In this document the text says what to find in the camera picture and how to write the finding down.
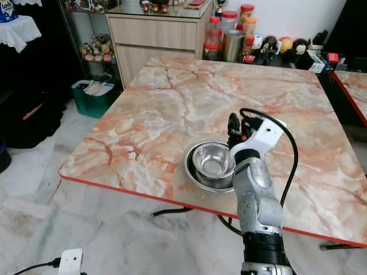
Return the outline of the small stainless steel bowl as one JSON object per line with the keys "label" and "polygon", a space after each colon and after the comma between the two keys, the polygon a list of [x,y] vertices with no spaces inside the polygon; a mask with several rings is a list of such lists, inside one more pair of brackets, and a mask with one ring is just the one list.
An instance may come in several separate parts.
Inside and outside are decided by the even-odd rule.
{"label": "small stainless steel bowl", "polygon": [[235,167],[230,148],[221,142],[204,142],[194,147],[192,163],[197,175],[207,180],[227,178]]}

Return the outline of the black bag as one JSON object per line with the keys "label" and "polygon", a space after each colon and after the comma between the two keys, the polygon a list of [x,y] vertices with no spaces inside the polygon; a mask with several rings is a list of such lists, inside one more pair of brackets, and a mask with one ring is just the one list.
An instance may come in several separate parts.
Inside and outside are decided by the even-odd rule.
{"label": "black bag", "polygon": [[0,110],[0,134],[7,147],[28,149],[55,134],[66,106],[48,93],[14,92]]}

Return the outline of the stainless steel canister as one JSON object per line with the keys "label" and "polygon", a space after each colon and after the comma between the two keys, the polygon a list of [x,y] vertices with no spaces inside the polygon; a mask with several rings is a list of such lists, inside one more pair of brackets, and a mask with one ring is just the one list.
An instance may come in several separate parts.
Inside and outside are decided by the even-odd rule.
{"label": "stainless steel canister", "polygon": [[242,62],[242,47],[244,45],[245,33],[241,30],[228,30],[224,33],[222,47],[223,62]]}

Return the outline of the wide clear red lid jar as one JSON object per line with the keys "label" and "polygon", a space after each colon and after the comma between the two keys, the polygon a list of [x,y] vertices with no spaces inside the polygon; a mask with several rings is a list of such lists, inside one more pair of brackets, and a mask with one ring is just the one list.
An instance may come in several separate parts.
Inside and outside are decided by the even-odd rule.
{"label": "wide clear red lid jar", "polygon": [[228,32],[236,28],[239,15],[236,11],[226,10],[220,15],[221,28],[223,32]]}

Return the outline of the dark round stool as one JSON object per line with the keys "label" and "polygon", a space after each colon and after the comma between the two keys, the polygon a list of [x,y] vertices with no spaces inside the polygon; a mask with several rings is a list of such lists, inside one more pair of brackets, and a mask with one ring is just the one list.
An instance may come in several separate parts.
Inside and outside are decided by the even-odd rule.
{"label": "dark round stool", "polygon": [[5,172],[11,165],[11,155],[8,153],[5,146],[2,145],[0,149],[0,170],[1,172]]}

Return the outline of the dark trophy cup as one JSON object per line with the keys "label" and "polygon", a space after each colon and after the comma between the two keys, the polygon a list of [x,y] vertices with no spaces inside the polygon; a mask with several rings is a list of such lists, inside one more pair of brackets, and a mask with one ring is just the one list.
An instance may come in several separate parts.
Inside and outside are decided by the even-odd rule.
{"label": "dark trophy cup", "polygon": [[215,5],[215,9],[213,11],[213,15],[220,17],[224,11],[225,6],[227,5],[228,0],[213,0]]}

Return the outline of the wide stainless steel plate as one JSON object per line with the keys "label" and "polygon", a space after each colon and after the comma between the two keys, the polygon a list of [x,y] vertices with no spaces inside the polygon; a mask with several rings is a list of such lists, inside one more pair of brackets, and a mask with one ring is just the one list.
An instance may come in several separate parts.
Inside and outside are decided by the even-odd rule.
{"label": "wide stainless steel plate", "polygon": [[233,183],[232,183],[232,176],[228,176],[227,178],[220,179],[220,180],[207,180],[204,178],[200,178],[194,169],[194,164],[192,163],[192,152],[194,147],[201,144],[195,144],[187,153],[186,157],[184,158],[184,164],[186,168],[186,175],[189,177],[189,180],[194,183],[195,185],[199,186],[200,188],[204,189],[205,191],[214,192],[214,193],[226,193],[233,191]]}

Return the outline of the short red lid jar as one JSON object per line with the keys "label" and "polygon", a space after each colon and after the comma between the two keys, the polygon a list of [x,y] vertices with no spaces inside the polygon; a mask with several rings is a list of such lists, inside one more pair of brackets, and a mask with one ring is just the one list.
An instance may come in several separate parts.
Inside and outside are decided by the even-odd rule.
{"label": "short red lid jar", "polygon": [[209,61],[220,60],[220,44],[204,44],[204,59]]}

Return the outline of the light wooden drawer cabinet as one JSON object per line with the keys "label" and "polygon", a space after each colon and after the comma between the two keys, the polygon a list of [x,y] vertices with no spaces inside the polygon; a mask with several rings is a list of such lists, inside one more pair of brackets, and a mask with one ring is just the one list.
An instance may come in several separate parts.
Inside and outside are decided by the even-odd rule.
{"label": "light wooden drawer cabinet", "polygon": [[213,14],[212,0],[200,8],[187,9],[192,0],[168,5],[167,13],[144,11],[140,0],[121,0],[108,9],[106,18],[124,88],[152,57],[171,56],[202,59],[205,28]]}

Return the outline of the green plastic bin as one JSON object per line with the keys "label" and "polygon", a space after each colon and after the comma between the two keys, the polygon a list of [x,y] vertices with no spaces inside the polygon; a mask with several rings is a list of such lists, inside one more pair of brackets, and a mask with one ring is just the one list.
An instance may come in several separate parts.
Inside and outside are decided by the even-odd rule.
{"label": "green plastic bin", "polygon": [[71,90],[79,113],[97,119],[103,117],[121,92],[117,84],[93,80],[79,80]]}

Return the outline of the yellow round plush toy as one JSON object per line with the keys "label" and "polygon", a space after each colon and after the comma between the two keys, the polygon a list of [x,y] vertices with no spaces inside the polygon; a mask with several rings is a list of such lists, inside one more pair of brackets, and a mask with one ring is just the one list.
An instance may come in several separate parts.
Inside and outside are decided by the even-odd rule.
{"label": "yellow round plush toy", "polygon": [[291,37],[281,37],[279,41],[280,41],[279,53],[281,55],[286,54],[293,47],[294,40],[292,40]]}

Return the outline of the black white box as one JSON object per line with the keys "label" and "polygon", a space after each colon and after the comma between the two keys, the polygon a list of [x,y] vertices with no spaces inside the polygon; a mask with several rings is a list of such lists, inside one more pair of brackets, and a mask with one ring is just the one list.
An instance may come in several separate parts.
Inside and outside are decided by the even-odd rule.
{"label": "black white box", "polygon": [[325,70],[325,63],[322,61],[322,53],[317,50],[307,50],[295,63],[299,70],[309,70],[320,74]]}

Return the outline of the black white plush toy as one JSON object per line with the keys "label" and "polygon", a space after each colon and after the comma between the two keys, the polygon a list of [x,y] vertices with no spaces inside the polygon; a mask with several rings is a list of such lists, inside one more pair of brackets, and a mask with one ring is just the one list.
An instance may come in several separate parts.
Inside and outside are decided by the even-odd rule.
{"label": "black white plush toy", "polygon": [[309,48],[309,44],[310,41],[303,38],[294,40],[291,48],[294,57],[300,57],[301,55],[304,55],[304,53],[307,52],[307,48]]}

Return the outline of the white lace cloth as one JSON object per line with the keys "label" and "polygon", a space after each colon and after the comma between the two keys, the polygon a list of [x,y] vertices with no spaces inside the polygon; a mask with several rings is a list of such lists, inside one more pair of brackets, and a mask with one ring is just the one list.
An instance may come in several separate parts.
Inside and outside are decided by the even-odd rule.
{"label": "white lace cloth", "polygon": [[23,52],[28,42],[41,36],[34,19],[28,15],[19,15],[15,20],[0,23],[0,44],[15,48],[17,53]]}

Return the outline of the black flat panel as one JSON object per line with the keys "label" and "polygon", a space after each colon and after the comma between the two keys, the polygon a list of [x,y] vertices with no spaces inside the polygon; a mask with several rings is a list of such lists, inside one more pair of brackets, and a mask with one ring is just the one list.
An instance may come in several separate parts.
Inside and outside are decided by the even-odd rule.
{"label": "black flat panel", "polygon": [[346,0],[323,49],[367,57],[367,0]]}

